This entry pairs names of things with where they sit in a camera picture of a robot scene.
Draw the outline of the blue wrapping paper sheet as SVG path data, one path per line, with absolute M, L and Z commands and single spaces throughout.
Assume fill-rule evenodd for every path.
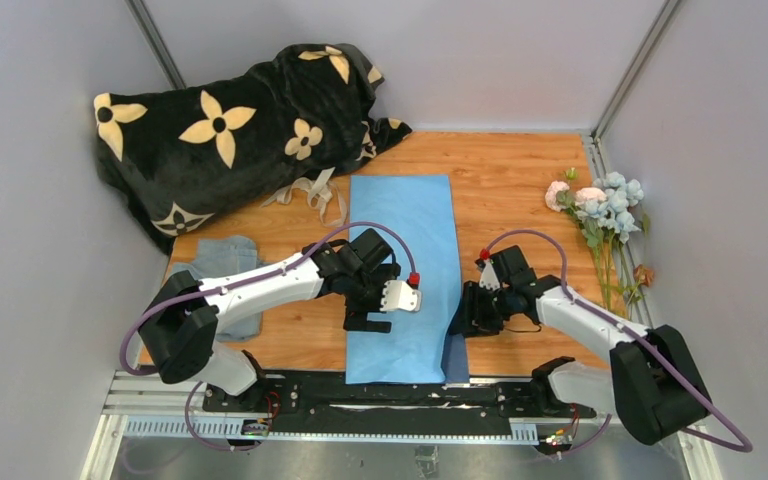
M 417 312 L 380 315 L 388 333 L 350 332 L 346 380 L 363 383 L 463 383 L 469 379 L 465 340 L 449 334 L 462 277 L 450 181 L 445 175 L 360 176 L 350 180 L 350 219 L 390 228 L 402 278 L 420 275 Z

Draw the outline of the pink white fake flower stem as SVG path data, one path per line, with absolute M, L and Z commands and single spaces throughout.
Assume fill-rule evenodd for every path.
M 562 180 L 552 181 L 544 195 L 546 206 L 563 213 L 576 225 L 591 251 L 597 270 L 601 293 L 610 296 L 610 265 L 607 194 L 598 187 L 585 186 L 574 190 L 575 168 L 566 170 Z

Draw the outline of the blue fake flower stem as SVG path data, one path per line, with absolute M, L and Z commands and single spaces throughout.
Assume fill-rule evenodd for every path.
M 645 194 L 638 180 L 628 180 L 618 172 L 610 172 L 594 180 L 591 186 L 602 189 L 608 200 L 610 296 L 604 296 L 601 289 L 600 294 L 603 305 L 610 312 L 622 316 L 628 310 L 616 287 L 621 279 L 631 278 L 636 266 L 643 265 L 634 265 L 623 249 L 634 234 L 645 234 L 648 230 L 647 216 L 641 207 Z

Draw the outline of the orange fake flower stem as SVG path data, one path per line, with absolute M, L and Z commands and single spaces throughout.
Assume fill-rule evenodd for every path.
M 631 272 L 630 279 L 619 281 L 616 290 L 622 297 L 626 310 L 645 298 L 645 290 L 654 283 L 654 279 L 655 273 L 652 269 L 645 265 L 638 265 Z

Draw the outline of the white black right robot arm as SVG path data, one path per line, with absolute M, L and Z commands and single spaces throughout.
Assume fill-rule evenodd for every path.
M 575 339 L 607 365 L 561 356 L 533 369 L 527 412 L 552 418 L 568 407 L 586 407 L 615 416 L 645 445 L 709 415 L 710 395 L 677 329 L 635 324 L 579 297 L 557 276 L 538 276 L 517 246 L 485 253 L 477 265 L 481 276 L 464 283 L 450 333 L 495 336 L 511 317 L 523 315 Z

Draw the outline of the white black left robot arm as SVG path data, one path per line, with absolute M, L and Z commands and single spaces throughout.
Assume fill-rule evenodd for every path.
M 131 330 L 153 364 L 128 372 L 156 374 L 165 384 L 201 381 L 222 389 L 239 411 L 253 413 L 264 405 L 267 389 L 253 356 L 218 340 L 227 328 L 275 307 L 335 294 L 345 300 L 345 331 L 389 333 L 391 323 L 370 314 L 418 310 L 420 276 L 411 261 L 409 276 L 399 277 L 394 249 L 382 236 L 386 227 L 362 226 L 353 240 L 330 233 L 281 262 L 248 272 L 202 279 L 188 271 L 171 275 Z

